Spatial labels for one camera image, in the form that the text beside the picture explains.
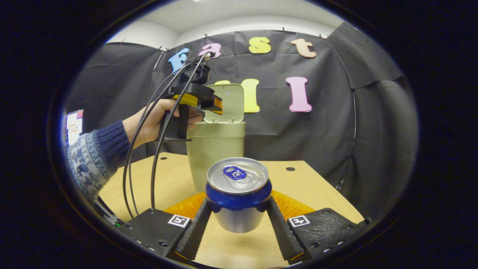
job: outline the white wall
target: white wall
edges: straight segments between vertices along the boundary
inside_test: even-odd
[[[244,30],[282,30],[327,37],[334,28],[316,22],[282,16],[248,16],[236,17],[223,21],[213,22],[180,34],[174,43],[179,46],[184,43],[209,36]]]
[[[106,43],[121,42],[124,39],[124,42],[128,43],[137,43],[155,48],[163,46],[161,49],[166,49],[175,47],[174,42],[177,37],[178,34],[175,31],[157,23],[135,21],[119,31]]]

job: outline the patterned sweater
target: patterned sweater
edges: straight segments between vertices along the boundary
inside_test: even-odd
[[[71,172],[82,192],[92,202],[100,189],[126,158],[130,142],[123,123],[82,134],[67,149]]]

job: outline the hand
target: hand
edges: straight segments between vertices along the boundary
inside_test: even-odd
[[[158,138],[159,135],[159,127],[161,119],[164,116],[166,111],[170,111],[174,103],[176,101],[173,99],[160,99],[159,102],[155,105],[152,109],[151,113],[144,121],[143,126],[140,129],[138,137],[136,138],[133,148],[137,148],[138,146],[154,141]],[[124,130],[126,132],[126,136],[128,137],[129,142],[131,143],[131,139],[133,138],[134,132],[136,128],[138,128],[138,124],[140,123],[141,115],[143,115],[143,111],[146,108],[141,109],[133,116],[127,118],[123,121]],[[179,117],[179,111],[176,111],[173,114],[174,117]],[[194,128],[195,123],[201,121],[203,115],[197,112],[194,108],[189,108],[189,120],[187,121],[187,129],[190,130]]]

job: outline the wooden table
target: wooden table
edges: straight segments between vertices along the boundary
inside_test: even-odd
[[[186,155],[161,153],[156,174],[156,208],[166,209],[196,194]],[[151,207],[150,179],[153,157],[131,165],[133,190],[139,213]],[[362,215],[323,177],[304,161],[262,161],[268,171],[272,188],[315,210],[332,208],[354,223],[363,221]],[[101,190],[100,196],[124,222],[131,219],[122,191],[123,168],[119,168]],[[128,185],[128,201],[132,207]],[[269,268],[288,266],[267,214],[255,230],[235,234],[222,229],[211,214],[195,262],[218,268]]]

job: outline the black cable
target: black cable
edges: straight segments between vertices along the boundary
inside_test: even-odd
[[[178,107],[179,102],[181,101],[181,98],[183,97],[184,93],[186,93],[187,87],[188,87],[189,84],[191,83],[191,80],[193,79],[193,76],[194,76],[194,74],[196,73],[197,68],[199,67],[199,65],[201,64],[201,62],[204,61],[204,58],[205,58],[206,55],[208,55],[208,54],[209,54],[209,53],[203,54],[203,56],[201,57],[201,59],[200,59],[199,62],[197,63],[196,67],[194,68],[193,74],[191,75],[191,77],[189,78],[189,80],[187,81],[187,83],[185,84],[184,89],[181,91],[181,94],[179,95],[178,99],[176,100],[176,103],[174,103],[173,109],[171,109],[171,113],[169,113],[169,116],[166,118],[166,121],[164,122],[163,131],[161,132],[161,136],[160,136],[160,138],[159,138],[158,147],[156,148],[156,153],[154,154],[154,160],[153,160],[153,162],[152,162],[152,170],[151,170],[151,208],[153,208],[153,209],[155,208],[155,201],[154,201],[154,180],[155,180],[155,176],[156,176],[156,165],[157,165],[157,163],[158,163],[159,150],[161,149],[161,144],[163,143],[164,135],[166,134],[166,129],[168,128],[169,121],[170,121],[171,117],[173,117],[174,111],[176,111],[176,108]]]
[[[140,122],[138,124],[138,127],[136,128],[136,131],[131,139],[131,143],[130,143],[130,147],[128,148],[128,152],[126,154],[126,163],[125,163],[125,166],[124,166],[124,170],[123,170],[123,197],[124,197],[124,201],[125,201],[125,204],[126,204],[126,208],[128,209],[128,212],[131,216],[131,218],[133,218],[133,214],[131,212],[131,208],[130,208],[130,205],[128,203],[128,199],[126,197],[126,172],[127,170],[129,169],[130,170],[130,173],[129,173],[129,176],[130,176],[130,190],[131,190],[131,199],[133,200],[133,206],[134,206],[134,209],[136,211],[136,214],[138,214],[138,210],[136,208],[136,202],[134,200],[134,195],[133,195],[133,186],[132,186],[132,182],[131,182],[131,154],[133,152],[133,145],[134,145],[134,142],[136,141],[136,138],[138,137],[138,134],[139,134],[139,130],[141,129],[141,127],[143,126],[144,122],[146,121],[146,118],[149,116],[149,114],[151,113],[151,111],[153,110],[153,108],[156,106],[156,104],[159,102],[159,99],[160,97],[164,94],[164,92],[169,88],[169,86],[172,84],[172,82],[177,78],[177,76],[181,73],[182,70],[184,70],[186,67],[189,67],[193,64],[187,64],[187,65],[184,65],[173,77],[173,79],[168,83],[168,85],[163,89],[163,91],[156,97],[155,101],[154,101],[154,105],[149,107],[150,104],[152,103],[154,97],[156,96],[157,92],[159,91],[159,89],[161,88],[161,86],[174,74],[174,73],[171,73],[168,75],[168,77],[166,77],[162,82],[161,84],[158,86],[158,88],[156,88],[156,90],[154,91],[153,95],[151,96],[148,104],[146,105],[146,109],[143,111],[143,114],[141,115],[141,118],[140,118]]]

